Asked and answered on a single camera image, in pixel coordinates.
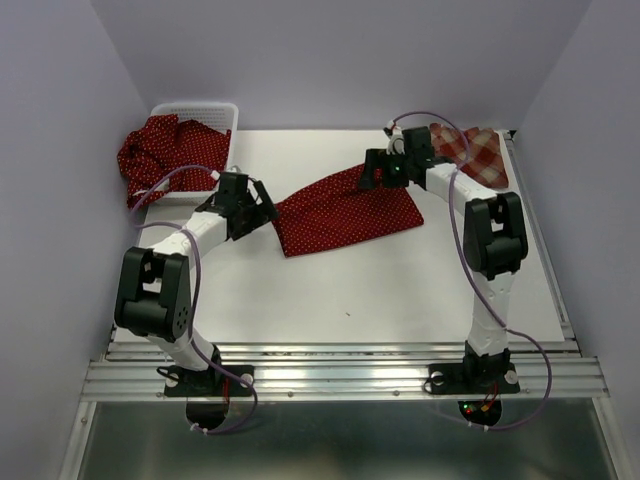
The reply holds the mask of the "red polka dot skirt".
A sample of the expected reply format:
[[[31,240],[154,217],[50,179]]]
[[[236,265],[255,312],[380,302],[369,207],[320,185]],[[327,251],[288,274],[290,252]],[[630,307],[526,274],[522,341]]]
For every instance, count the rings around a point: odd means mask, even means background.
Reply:
[[[211,172],[226,169],[232,132],[220,132],[176,114],[151,116],[131,132],[117,154],[127,182],[127,207],[149,205],[169,193],[207,192],[217,181]]]
[[[405,188],[358,187],[364,167],[357,165],[322,178],[276,204],[273,221],[285,257],[348,247],[424,224]]]

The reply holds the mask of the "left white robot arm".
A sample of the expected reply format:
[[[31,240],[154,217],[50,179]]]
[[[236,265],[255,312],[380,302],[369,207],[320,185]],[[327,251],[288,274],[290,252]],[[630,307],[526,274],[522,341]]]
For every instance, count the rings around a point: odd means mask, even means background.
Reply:
[[[251,365],[224,367],[219,348],[195,327],[202,258],[277,219],[264,184],[225,171],[218,189],[182,226],[151,247],[123,257],[114,312],[118,327],[158,346],[173,363],[158,368],[168,397],[253,395]]]

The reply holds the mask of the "red plaid skirt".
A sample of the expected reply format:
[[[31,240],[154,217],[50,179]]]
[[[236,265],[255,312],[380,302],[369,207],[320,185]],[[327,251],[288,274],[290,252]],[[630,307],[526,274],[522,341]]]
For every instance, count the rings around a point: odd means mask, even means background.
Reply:
[[[466,139],[470,147],[470,159],[462,172],[488,188],[506,189],[509,186],[500,137],[496,131],[473,127],[464,130],[464,136],[461,136],[454,128],[439,123],[431,123],[429,130],[437,156],[462,163],[466,155]]]

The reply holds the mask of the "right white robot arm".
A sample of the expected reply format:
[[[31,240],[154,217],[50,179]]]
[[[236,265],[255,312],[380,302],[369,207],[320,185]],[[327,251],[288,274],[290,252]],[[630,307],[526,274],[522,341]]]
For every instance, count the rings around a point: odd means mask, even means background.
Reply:
[[[397,189],[416,184],[443,199],[449,208],[454,244],[474,291],[472,324],[457,363],[432,363],[424,389],[431,395],[516,393],[506,317],[511,287],[528,254],[521,199],[499,193],[462,171],[461,164],[438,156],[427,127],[384,129],[388,144],[365,153],[358,186]]]

